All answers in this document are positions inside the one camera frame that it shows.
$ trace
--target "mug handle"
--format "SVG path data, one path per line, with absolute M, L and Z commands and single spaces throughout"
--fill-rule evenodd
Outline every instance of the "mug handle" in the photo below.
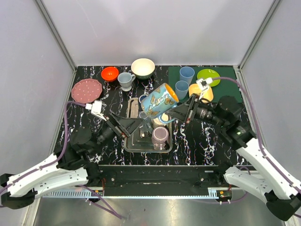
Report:
M 172 122 L 172 121 L 175 120 L 175 119 L 171 119 L 171 120 L 168 120 L 168 121 L 164 121 L 164 120 L 162 119 L 162 115 L 160 115 L 160 116 L 158 117 L 158 119 L 159 119 L 159 121 L 160 121 L 161 123 L 163 123 L 163 124 L 168 124 L 168 123 L 170 123 L 170 122 Z

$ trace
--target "green mat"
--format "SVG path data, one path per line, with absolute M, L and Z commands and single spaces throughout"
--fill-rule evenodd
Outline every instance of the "green mat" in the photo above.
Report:
M 194 77 L 192 79 L 191 84 L 196 83 L 197 80 L 197 74 L 200 70 L 203 69 L 212 69 L 219 73 L 221 77 L 229 77 L 232 79 L 236 79 L 236 75 L 234 72 L 233 67 L 192 67 L 195 71 Z M 175 90 L 175 84 L 180 79 L 180 69 L 179 66 L 171 66 L 168 68 L 168 84 L 170 85 L 173 90 Z M 212 87 L 213 91 L 213 103 L 217 103 L 222 96 L 233 96 L 235 99 L 242 103 L 240 91 L 238 89 L 238 86 L 231 82 L 231 81 L 225 81 L 221 80 L 220 84 L 217 86 Z M 189 98 L 189 94 L 187 93 L 186 97 L 183 100 L 180 100 L 180 102 L 185 102 Z

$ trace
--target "black marble table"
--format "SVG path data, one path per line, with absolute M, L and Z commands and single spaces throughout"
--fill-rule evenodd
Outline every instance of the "black marble table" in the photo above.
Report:
M 133 89 L 123 92 L 118 81 L 106 82 L 101 78 L 103 66 L 78 67 L 74 84 L 82 79 L 97 79 L 103 85 L 100 100 L 103 102 L 105 114 L 114 112 L 126 117 L 127 102 L 133 97 L 149 94 L 162 83 L 168 83 L 168 66 L 156 66 L 154 75 L 148 80 L 135 79 Z M 117 66 L 119 73 L 131 72 L 130 66 Z M 241 114 L 243 122 L 249 121 L 246 109 Z M 93 133 L 98 133 L 103 121 L 94 117 L 83 107 L 68 106 L 69 134 L 76 128 L 90 127 Z M 244 158 L 226 146 L 218 136 L 219 128 L 204 122 L 193 121 L 185 125 L 174 121 L 173 149 L 169 153 L 129 153 L 123 148 L 124 141 L 115 137 L 99 154 L 91 156 L 92 162 L 99 165 L 218 165 L 231 161 L 234 165 L 248 164 Z M 63 122 L 56 141 L 57 146 L 63 145 Z

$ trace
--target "blue mug with butterfly pattern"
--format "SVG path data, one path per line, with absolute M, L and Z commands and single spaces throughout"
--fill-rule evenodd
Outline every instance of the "blue mug with butterfly pattern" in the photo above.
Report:
M 161 123 L 167 124 L 174 119 L 164 121 L 161 115 L 168 109 L 176 107 L 178 102 L 179 99 L 173 89 L 167 83 L 163 83 L 142 100 L 141 108 L 149 118 L 159 118 Z

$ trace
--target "reflective metal surface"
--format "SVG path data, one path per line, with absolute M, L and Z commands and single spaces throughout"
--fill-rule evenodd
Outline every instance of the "reflective metal surface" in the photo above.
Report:
M 242 193 L 238 191 L 234 199 Z M 110 215 L 83 199 L 43 198 L 35 226 L 283 226 L 252 195 L 231 205 L 198 200 L 108 200 L 124 219 Z

